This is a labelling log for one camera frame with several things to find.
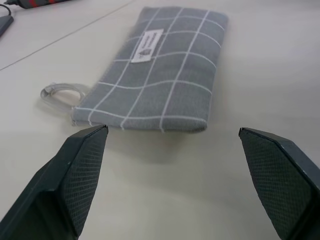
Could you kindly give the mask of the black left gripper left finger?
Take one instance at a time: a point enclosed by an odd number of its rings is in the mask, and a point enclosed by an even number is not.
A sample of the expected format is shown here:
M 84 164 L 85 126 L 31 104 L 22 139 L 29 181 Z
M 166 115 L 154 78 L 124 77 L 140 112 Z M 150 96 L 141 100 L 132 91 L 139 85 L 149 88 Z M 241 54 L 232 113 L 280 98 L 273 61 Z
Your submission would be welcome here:
M 77 240 L 98 186 L 109 129 L 68 137 L 41 167 L 0 222 L 2 240 Z

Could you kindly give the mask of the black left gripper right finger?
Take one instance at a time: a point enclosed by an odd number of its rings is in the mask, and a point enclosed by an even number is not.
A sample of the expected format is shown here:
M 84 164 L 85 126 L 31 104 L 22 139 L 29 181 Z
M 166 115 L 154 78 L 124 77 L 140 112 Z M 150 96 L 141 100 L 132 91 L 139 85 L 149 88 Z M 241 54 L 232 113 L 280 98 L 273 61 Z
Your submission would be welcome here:
M 320 238 L 320 169 L 291 140 L 242 127 L 238 136 L 259 200 L 282 240 Z

